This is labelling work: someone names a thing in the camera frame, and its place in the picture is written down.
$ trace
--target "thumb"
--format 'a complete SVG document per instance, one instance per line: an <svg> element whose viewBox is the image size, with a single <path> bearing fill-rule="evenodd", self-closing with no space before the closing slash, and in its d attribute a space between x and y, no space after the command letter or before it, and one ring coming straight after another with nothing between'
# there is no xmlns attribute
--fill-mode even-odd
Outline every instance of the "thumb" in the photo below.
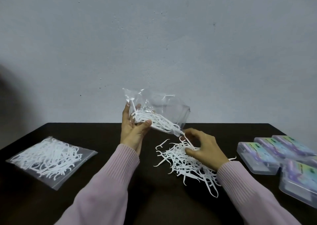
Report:
<svg viewBox="0 0 317 225"><path fill-rule="evenodd" d="M185 148L185 152L186 152L186 154L187 154L188 156L191 156L191 157L197 159L197 155L198 155L198 154L197 154L197 151L194 151L194 150L189 149L189 148Z"/></svg>
<svg viewBox="0 0 317 225"><path fill-rule="evenodd" d="M143 133L144 130L146 130L147 128L149 128L152 124L151 120L147 120L144 123L138 125L135 129L137 133Z"/></svg>

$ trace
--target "dark table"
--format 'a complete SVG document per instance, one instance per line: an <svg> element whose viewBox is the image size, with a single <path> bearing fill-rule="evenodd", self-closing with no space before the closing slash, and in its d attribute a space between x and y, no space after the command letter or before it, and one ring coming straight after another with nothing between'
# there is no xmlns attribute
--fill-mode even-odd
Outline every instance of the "dark table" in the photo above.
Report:
<svg viewBox="0 0 317 225"><path fill-rule="evenodd" d="M240 141L255 137L283 135L270 124L186 124L216 137L220 148L229 158L237 156ZM120 142L118 123L47 123L23 138L0 150L0 224L54 224L79 192L107 162ZM5 160L48 136L72 145L92 149L98 154L84 163L58 190L55 191L29 176ZM129 185L125 224L243 224L243 221L219 187L219 197L212 197L204 183L170 172L169 164L157 165L155 147L165 139L177 141L174 135L151 130L143 140L141 163ZM278 188L279 175L252 176L267 187L302 224L315 224L314 209Z"/></svg>

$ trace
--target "pink sleeve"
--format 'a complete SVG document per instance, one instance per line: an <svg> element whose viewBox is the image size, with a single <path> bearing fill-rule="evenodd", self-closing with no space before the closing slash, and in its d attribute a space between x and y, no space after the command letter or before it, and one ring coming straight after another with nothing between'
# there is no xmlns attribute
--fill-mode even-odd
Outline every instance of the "pink sleeve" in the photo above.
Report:
<svg viewBox="0 0 317 225"><path fill-rule="evenodd" d="M240 162L223 164L217 172L217 180L247 224L300 224Z"/></svg>
<svg viewBox="0 0 317 225"><path fill-rule="evenodd" d="M56 225L122 225L128 202L127 187L139 163L137 153L120 144Z"/></svg>

